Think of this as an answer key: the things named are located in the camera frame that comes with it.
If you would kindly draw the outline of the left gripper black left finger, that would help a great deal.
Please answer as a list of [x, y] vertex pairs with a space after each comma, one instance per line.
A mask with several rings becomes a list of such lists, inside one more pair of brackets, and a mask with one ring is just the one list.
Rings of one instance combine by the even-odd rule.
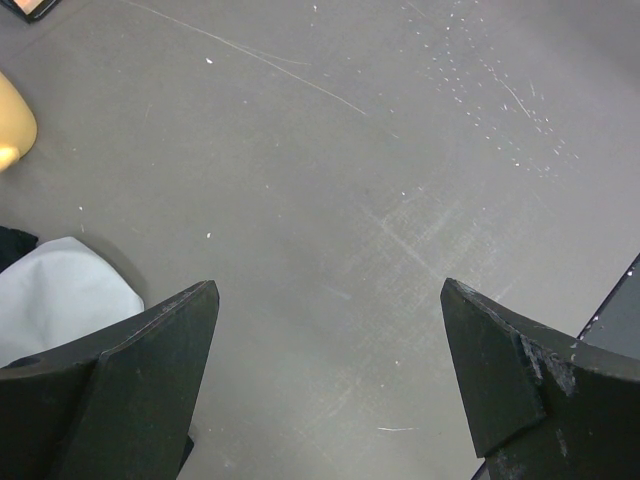
[[201, 281], [2, 367], [2, 478], [177, 478], [218, 312]]

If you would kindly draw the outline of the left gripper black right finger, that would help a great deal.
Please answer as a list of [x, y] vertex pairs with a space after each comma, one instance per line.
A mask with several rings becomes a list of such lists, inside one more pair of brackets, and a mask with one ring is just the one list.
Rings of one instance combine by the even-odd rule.
[[638, 360], [451, 278], [440, 300], [474, 449], [490, 478], [638, 478]]

